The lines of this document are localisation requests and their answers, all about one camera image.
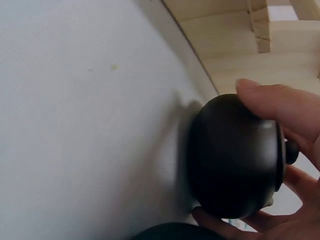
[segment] stain spot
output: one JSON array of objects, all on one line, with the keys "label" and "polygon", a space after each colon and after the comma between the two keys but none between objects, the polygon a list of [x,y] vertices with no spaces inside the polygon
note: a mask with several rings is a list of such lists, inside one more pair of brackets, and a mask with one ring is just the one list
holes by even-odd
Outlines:
[{"label": "stain spot", "polygon": [[111,69],[112,70],[117,70],[119,68],[119,66],[117,64],[112,64],[111,65]]}]

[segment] white wall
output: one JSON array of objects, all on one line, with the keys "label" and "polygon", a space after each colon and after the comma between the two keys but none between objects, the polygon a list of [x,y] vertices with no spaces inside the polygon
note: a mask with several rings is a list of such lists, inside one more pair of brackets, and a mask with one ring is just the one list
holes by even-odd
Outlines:
[{"label": "white wall", "polygon": [[0,239],[186,218],[179,140],[216,93],[159,1],[4,0],[0,36]]}]

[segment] hand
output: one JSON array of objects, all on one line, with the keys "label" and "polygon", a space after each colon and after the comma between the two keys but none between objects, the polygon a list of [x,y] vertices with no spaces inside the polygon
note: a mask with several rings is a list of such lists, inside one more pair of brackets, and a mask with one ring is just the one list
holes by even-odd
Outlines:
[{"label": "hand", "polygon": [[[254,81],[237,82],[237,94],[253,113],[276,120],[287,139],[295,141],[300,151],[320,170],[320,96],[283,85],[261,86]],[[292,215],[272,216],[263,211],[242,219],[258,232],[245,232],[221,219],[193,210],[202,227],[227,240],[318,240],[320,239],[320,180],[287,166],[284,183],[301,199],[303,206]]]}]

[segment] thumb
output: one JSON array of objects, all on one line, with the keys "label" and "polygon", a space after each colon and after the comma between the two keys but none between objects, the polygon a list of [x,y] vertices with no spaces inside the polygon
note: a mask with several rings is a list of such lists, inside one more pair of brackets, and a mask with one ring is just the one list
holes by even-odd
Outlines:
[{"label": "thumb", "polygon": [[263,119],[281,125],[314,142],[320,134],[320,97],[285,85],[262,86],[239,79],[237,94],[242,103]]}]

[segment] black ceramic pot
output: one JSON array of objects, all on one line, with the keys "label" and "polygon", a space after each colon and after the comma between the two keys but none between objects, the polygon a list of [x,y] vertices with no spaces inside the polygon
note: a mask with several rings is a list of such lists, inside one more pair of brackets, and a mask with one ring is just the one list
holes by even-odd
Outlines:
[{"label": "black ceramic pot", "polygon": [[149,228],[132,240],[225,240],[216,233],[194,225],[167,223]]},{"label": "black ceramic pot", "polygon": [[298,147],[285,142],[281,127],[254,115],[236,94],[206,104],[190,127],[187,169],[191,191],[210,214],[249,216],[272,201],[286,164]]}]

